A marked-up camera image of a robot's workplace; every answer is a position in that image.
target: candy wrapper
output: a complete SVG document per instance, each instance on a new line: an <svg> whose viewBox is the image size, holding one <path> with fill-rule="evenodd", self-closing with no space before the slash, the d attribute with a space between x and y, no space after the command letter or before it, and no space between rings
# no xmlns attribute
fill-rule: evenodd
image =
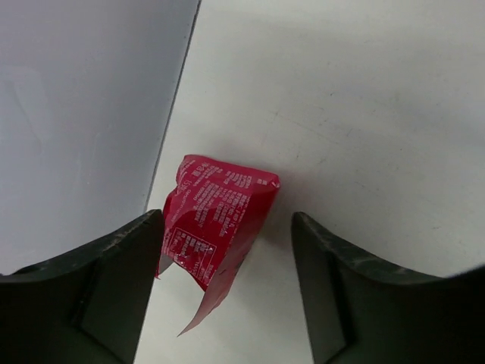
<svg viewBox="0 0 485 364"><path fill-rule="evenodd" d="M227 296L279 188L278 176L269 172L200 155L184 158L164 207L162 255L188 271L205 294L181 334Z"/></svg>

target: white wall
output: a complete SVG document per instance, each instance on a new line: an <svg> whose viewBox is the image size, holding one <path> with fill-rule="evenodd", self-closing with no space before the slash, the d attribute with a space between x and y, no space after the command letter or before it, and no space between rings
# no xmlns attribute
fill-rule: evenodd
<svg viewBox="0 0 485 364"><path fill-rule="evenodd" d="M226 302L175 336L200 289L157 281L139 362L311 362L289 241L303 210L401 265L485 261L485 2L204 0L151 207L186 153L280 174Z"/></svg>
<svg viewBox="0 0 485 364"><path fill-rule="evenodd" d="M198 0L0 5L0 272L143 213Z"/></svg>

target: gray panel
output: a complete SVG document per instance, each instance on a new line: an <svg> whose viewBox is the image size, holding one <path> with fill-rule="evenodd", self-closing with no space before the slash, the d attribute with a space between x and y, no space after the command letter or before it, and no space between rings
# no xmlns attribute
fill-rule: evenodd
<svg viewBox="0 0 485 364"><path fill-rule="evenodd" d="M198 2L2 2L0 272L143 212Z"/></svg>

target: piece of trash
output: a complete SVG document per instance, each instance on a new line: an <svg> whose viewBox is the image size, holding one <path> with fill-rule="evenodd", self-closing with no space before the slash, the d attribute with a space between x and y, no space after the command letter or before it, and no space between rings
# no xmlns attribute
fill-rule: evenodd
<svg viewBox="0 0 485 364"><path fill-rule="evenodd" d="M180 334L227 296L279 189L279 177L269 172L200 155L183 159L164 207L162 256L188 271L205 294Z"/></svg>

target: white table surface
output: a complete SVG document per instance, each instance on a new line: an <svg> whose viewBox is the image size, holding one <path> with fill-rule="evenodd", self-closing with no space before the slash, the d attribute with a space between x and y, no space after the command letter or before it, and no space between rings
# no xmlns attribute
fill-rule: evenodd
<svg viewBox="0 0 485 364"><path fill-rule="evenodd" d="M303 210L409 268L485 261L485 2L204 0L149 208L182 157L277 172L282 190L226 301L156 281L136 362L310 364L289 240Z"/></svg>

